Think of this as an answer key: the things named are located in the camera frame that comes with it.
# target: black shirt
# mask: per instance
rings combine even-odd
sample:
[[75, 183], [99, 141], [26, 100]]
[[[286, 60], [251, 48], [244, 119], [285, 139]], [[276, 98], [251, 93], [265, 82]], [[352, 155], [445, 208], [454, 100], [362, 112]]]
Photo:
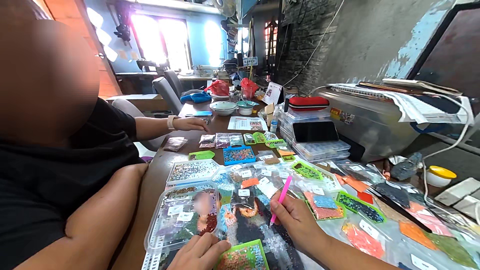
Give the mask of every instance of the black shirt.
[[0, 269], [62, 238], [67, 218], [123, 166], [141, 163], [135, 119], [98, 99], [70, 148], [0, 141]]

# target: red pencil case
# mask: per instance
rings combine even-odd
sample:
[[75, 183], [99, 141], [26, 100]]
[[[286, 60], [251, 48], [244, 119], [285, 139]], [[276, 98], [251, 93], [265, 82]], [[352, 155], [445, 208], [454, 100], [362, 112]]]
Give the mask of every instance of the red pencil case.
[[328, 99], [322, 97], [294, 97], [288, 100], [288, 106], [295, 111], [323, 110], [330, 105]]

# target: yellow lid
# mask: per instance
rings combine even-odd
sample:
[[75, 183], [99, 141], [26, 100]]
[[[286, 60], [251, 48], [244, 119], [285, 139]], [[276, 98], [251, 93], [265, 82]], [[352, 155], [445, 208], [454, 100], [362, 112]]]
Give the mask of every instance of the yellow lid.
[[440, 176], [445, 179], [454, 179], [456, 178], [456, 174], [452, 172], [451, 170], [447, 170], [445, 168], [439, 167], [439, 166], [430, 166], [429, 171], [436, 176]]

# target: blue phone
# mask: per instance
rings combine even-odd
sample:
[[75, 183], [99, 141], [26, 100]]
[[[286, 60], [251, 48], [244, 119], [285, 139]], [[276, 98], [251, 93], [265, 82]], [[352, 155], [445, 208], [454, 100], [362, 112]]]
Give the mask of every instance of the blue phone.
[[212, 112], [210, 110], [200, 110], [195, 113], [187, 113], [185, 116], [212, 116]]

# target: instruction sheet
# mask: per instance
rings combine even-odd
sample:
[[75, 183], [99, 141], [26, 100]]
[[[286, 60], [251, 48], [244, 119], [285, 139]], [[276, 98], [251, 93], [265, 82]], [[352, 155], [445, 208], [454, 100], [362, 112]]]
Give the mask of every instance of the instruction sheet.
[[232, 116], [228, 123], [230, 130], [268, 130], [267, 123], [260, 117]]

